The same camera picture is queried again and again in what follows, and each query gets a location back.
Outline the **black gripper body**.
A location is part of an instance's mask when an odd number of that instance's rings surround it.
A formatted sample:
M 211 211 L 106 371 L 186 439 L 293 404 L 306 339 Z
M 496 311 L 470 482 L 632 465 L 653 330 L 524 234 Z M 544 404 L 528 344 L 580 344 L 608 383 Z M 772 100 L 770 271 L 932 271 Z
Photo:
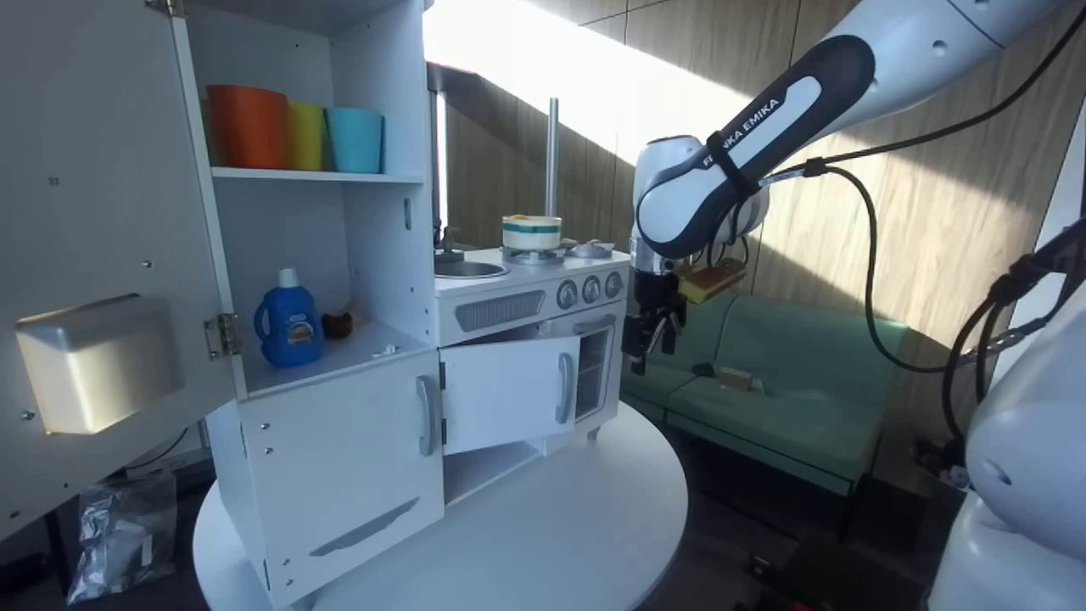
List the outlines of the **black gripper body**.
M 632 371 L 642 372 L 653 350 L 673 353 L 683 327 L 684 299 L 677 295 L 677 279 L 639 271 L 622 339 Z

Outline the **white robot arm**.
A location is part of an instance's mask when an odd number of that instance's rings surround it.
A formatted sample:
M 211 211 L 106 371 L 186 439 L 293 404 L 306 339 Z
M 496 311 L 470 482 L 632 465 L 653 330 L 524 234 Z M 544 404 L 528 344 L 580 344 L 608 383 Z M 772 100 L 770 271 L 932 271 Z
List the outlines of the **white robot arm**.
M 645 355 L 683 316 L 673 266 L 757 226 L 754 193 L 797 172 L 810 138 L 906 108 L 1039 20 L 1082 0 L 857 0 L 835 30 L 706 138 L 663 134 L 636 166 L 636 316 Z M 1039 336 L 981 391 L 963 439 L 967 494 L 944 542 L 929 611 L 1086 611 L 1086 280 L 1082 230 L 1017 258 L 984 299 L 1017 301 L 1049 271 L 1067 293 Z

